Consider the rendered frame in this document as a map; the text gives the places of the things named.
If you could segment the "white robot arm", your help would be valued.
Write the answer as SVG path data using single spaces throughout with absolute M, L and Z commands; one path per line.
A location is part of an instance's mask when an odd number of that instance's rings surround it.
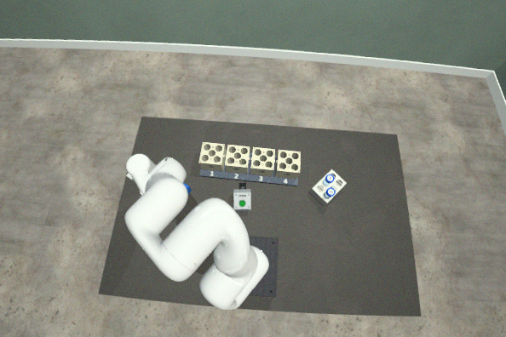
M 269 264 L 259 248 L 250 246 L 236 211 L 220 198 L 206 199 L 162 240 L 159 234 L 187 203 L 187 188 L 182 184 L 185 169 L 174 158 L 166 157 L 155 165 L 144 154 L 130 157 L 126 169 L 141 197 L 125 213 L 125 223 L 149 258 L 166 277 L 182 282 L 215 248 L 214 263 L 199 281 L 200 292 L 219 309 L 237 309 Z

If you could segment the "white tube rack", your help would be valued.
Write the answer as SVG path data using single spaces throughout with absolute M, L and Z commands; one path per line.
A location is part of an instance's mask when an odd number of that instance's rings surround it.
M 323 180 L 325 179 L 325 177 L 328 175 L 328 174 L 332 174 L 334 176 L 334 181 L 329 184 L 328 186 L 325 186 L 323 184 Z M 322 205 L 326 205 L 345 185 L 346 185 L 346 182 L 338 175 L 336 174 L 333 170 L 331 170 L 329 173 L 328 173 L 311 191 L 310 193 L 322 204 Z M 338 184 L 338 183 L 339 184 Z M 330 197 L 329 199 L 325 199 L 324 198 L 324 193 L 325 191 L 328 189 L 328 188 L 334 188 L 336 193 L 333 197 Z M 320 190 L 320 189 L 322 190 Z

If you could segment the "cream block with round holes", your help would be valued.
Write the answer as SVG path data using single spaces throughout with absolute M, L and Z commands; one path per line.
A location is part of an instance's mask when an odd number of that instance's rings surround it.
M 202 169 L 223 171 L 225 157 L 225 144 L 203 142 L 199 164 Z
M 253 147 L 250 174 L 272 176 L 275 149 Z
M 227 172 L 248 174 L 249 160 L 249 146 L 227 145 L 227 155 L 225 162 L 225 168 Z
M 275 177 L 296 179 L 300 174 L 300 161 L 300 151 L 278 150 Z

